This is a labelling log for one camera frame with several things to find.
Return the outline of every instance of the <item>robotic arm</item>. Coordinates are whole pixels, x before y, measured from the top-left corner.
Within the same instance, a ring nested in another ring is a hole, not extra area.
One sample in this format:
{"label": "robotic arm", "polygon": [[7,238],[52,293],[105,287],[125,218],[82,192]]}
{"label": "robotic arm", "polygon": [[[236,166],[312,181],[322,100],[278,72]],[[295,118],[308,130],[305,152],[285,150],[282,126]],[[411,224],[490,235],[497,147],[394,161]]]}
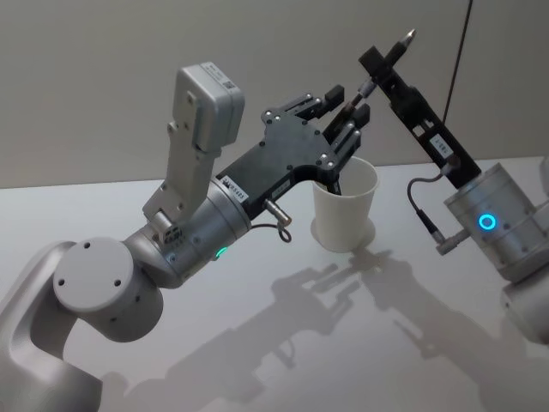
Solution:
{"label": "robotic arm", "polygon": [[[397,49],[394,62],[406,47]],[[244,96],[212,63],[181,69],[166,179],[143,207],[147,224],[123,242],[46,247],[0,305],[0,411],[96,412],[100,380],[63,361],[78,318],[114,342],[134,341],[158,322],[160,289],[180,287],[216,260],[264,210],[289,241],[292,219],[276,200],[304,180],[339,193],[339,173],[370,120],[370,107],[355,98],[328,129],[311,123],[343,100],[336,86],[323,97],[304,94],[269,108],[264,138],[211,179],[214,159],[238,134]]]}
{"label": "robotic arm", "polygon": [[[409,87],[392,64],[372,47],[359,60],[390,100],[396,116],[441,169],[457,193],[444,203],[463,226],[446,239],[426,213],[416,208],[441,255],[471,237],[510,284],[502,293],[510,319],[532,342],[549,343],[549,201],[534,206],[505,169],[497,164],[481,173],[421,93]],[[549,196],[549,160],[541,165]]]}

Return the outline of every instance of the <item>sticker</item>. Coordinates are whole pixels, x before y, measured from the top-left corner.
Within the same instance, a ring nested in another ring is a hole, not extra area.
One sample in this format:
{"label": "sticker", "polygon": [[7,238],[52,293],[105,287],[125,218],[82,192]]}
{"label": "sticker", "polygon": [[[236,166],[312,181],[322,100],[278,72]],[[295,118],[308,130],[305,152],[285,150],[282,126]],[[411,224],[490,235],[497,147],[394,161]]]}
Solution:
{"label": "sticker", "polygon": [[215,79],[217,82],[226,88],[227,90],[231,90],[233,88],[237,88],[236,85],[231,82],[231,79],[229,79],[225,74],[213,63],[204,63],[201,64],[201,66]]}
{"label": "sticker", "polygon": [[221,178],[221,183],[237,198],[240,203],[244,202],[249,197],[248,193],[243,191],[242,188],[234,183],[234,181],[228,176]]}
{"label": "sticker", "polygon": [[444,158],[448,159],[454,154],[454,150],[448,145],[447,142],[440,135],[434,136],[429,142],[437,150],[437,152]]}
{"label": "sticker", "polygon": [[272,195],[273,200],[276,200],[278,197],[280,197],[281,194],[284,193],[289,187],[290,187],[290,180],[287,180],[282,185],[278,186],[278,189],[275,189],[273,191],[273,195]]}

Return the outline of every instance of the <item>white cylinder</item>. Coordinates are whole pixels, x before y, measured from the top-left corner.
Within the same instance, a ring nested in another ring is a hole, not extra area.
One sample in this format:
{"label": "white cylinder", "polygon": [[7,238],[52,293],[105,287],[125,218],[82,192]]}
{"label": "white cylinder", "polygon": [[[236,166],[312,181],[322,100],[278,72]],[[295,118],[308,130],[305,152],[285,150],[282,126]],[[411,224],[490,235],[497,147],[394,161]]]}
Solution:
{"label": "white cylinder", "polygon": [[114,342],[145,336],[162,313],[159,289],[114,239],[93,238],[71,247],[53,281],[59,302]]}
{"label": "white cylinder", "polygon": [[378,184],[376,168],[358,157],[349,159],[341,171],[341,196],[313,183],[317,237],[325,249],[351,251],[368,236],[368,214]]}

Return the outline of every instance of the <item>wall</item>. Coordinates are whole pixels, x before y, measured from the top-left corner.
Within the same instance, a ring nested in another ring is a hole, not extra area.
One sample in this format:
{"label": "wall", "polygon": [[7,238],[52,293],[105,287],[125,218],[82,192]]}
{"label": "wall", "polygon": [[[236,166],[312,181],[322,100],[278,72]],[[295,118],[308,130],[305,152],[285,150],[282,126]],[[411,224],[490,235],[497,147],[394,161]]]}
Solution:
{"label": "wall", "polygon": [[[162,178],[174,75],[215,61],[246,93],[236,144],[261,139],[260,113],[365,79],[357,58],[410,28],[399,63],[442,114],[467,2],[423,0],[4,0],[0,3],[0,187]],[[425,161],[377,94],[360,155]]]}

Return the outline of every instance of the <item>black cable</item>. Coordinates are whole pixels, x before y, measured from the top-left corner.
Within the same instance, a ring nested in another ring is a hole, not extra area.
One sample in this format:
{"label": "black cable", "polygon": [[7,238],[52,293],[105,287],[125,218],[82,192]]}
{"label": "black cable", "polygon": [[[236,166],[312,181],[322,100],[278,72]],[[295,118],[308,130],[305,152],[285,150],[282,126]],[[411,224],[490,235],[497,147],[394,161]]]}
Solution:
{"label": "black cable", "polygon": [[410,201],[410,203],[412,204],[412,207],[414,208],[414,210],[415,210],[416,212],[419,211],[419,207],[418,207],[418,205],[415,203],[415,201],[413,200],[413,197],[412,197],[412,185],[413,185],[414,183],[417,183],[417,182],[433,183],[433,182],[436,182],[436,181],[440,180],[442,177],[443,177],[443,174],[440,173],[440,174],[438,174],[437,176],[435,176],[434,178],[430,178],[430,179],[427,179],[427,178],[415,178],[415,179],[410,180],[410,182],[408,183],[408,188],[407,188],[408,200]]}
{"label": "black cable", "polygon": [[259,225],[253,225],[250,229],[258,229],[260,227],[273,227],[278,230],[278,235],[284,243],[290,243],[292,241],[292,234],[288,232],[288,229],[285,227],[279,227],[273,223],[260,223]]}
{"label": "black cable", "polygon": [[448,117],[449,103],[452,100],[452,94],[454,93],[455,79],[457,78],[457,70],[460,66],[460,60],[462,59],[463,43],[465,43],[465,34],[469,26],[469,17],[471,16],[471,9],[473,8],[473,0],[469,0],[467,7],[467,13],[465,14],[465,22],[463,23],[462,38],[460,40],[460,46],[457,49],[457,58],[455,59],[454,74],[452,75],[452,81],[449,84],[448,99],[446,100],[446,107],[444,108],[443,124],[446,124],[446,118]]}

